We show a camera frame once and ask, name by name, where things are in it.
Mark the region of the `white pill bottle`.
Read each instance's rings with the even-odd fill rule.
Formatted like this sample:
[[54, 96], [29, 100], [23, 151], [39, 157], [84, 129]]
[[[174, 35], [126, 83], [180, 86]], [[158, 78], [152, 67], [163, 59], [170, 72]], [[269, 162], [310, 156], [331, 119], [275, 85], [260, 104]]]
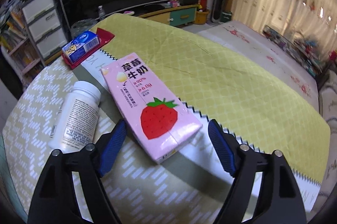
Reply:
[[101, 93], [93, 84], [75, 82], [56, 114], [49, 147], [72, 153], [92, 143], [98, 123], [100, 98]]

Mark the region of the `pink strawberry milk carton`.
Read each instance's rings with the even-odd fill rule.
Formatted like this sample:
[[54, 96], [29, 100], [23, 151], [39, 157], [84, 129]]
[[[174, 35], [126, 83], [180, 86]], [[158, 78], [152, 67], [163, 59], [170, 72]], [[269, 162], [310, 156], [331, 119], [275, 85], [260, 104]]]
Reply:
[[100, 71], [134, 137], [157, 164], [202, 129], [202, 123], [136, 53]]

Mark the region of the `red tray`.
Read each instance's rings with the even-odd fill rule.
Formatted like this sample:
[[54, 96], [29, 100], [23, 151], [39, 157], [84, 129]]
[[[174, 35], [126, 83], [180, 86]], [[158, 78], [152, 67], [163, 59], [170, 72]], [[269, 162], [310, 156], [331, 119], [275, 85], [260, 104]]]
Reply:
[[96, 33], [85, 31], [62, 47], [61, 56], [70, 69], [75, 69], [114, 37], [113, 33], [102, 28], [97, 28]]

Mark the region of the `low glass shelf clutter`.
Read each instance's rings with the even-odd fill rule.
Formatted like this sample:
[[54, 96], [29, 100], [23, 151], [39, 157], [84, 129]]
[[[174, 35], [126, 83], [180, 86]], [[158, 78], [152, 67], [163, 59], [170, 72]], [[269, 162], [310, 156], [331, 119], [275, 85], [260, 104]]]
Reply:
[[267, 24], [262, 34], [291, 56], [315, 80], [319, 80], [333, 64], [336, 65], [336, 50], [324, 55], [315, 35], [304, 36], [300, 31], [295, 31], [287, 39]]

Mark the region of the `clear water bottle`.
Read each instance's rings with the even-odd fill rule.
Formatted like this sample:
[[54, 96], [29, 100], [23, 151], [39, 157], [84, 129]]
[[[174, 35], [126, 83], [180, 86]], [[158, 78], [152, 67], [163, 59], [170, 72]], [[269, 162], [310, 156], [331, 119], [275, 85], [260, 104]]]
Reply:
[[103, 9], [103, 6], [99, 6], [98, 7], [98, 15], [99, 15], [99, 19], [103, 20], [105, 17], [105, 11]]

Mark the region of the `glass ashtray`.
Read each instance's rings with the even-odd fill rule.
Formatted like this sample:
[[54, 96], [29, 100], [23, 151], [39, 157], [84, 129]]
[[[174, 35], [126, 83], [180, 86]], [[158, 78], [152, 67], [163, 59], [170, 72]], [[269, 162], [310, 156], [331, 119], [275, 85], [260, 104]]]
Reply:
[[97, 23], [98, 21], [96, 19], [84, 19], [74, 23], [70, 28], [72, 38], [75, 38], [81, 33], [88, 31]]

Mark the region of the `beige sofa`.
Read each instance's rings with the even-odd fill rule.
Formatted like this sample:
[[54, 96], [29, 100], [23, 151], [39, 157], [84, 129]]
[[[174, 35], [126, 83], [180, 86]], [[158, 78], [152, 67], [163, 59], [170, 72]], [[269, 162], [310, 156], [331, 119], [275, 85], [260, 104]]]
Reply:
[[324, 204], [336, 185], [336, 73], [328, 71], [328, 80], [319, 91], [319, 111], [330, 127], [330, 147], [328, 150], [327, 167], [317, 201]]

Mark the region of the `white drawer cabinet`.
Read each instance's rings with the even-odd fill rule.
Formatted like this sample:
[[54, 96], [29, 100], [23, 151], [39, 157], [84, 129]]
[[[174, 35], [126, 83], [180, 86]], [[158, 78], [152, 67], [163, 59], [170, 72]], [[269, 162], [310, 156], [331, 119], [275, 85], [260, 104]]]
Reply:
[[67, 44], [68, 34], [57, 0], [27, 0], [22, 5], [22, 14], [29, 38], [43, 60]]

